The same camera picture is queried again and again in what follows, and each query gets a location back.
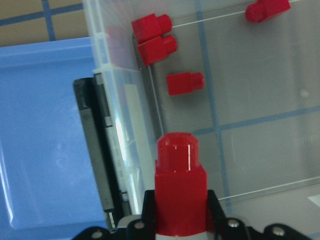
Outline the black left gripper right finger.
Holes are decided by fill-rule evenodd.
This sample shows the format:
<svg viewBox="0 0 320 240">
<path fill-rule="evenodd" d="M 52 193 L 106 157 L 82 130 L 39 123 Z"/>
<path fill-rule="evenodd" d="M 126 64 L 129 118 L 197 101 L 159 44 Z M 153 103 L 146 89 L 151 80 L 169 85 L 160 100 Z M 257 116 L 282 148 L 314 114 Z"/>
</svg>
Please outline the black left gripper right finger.
<svg viewBox="0 0 320 240">
<path fill-rule="evenodd" d="M 226 218 L 225 212 L 213 190 L 207 191 L 206 224 L 216 225 Z"/>
</svg>

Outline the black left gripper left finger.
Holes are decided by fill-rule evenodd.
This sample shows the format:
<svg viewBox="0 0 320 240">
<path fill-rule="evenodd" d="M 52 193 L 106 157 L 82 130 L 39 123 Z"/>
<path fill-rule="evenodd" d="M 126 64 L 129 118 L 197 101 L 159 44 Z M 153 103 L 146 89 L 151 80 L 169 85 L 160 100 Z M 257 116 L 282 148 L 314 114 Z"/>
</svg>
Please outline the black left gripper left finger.
<svg viewBox="0 0 320 240">
<path fill-rule="evenodd" d="M 147 190 L 144 193 L 141 219 L 145 223 L 156 224 L 157 207 L 155 200 L 155 191 Z"/>
</svg>

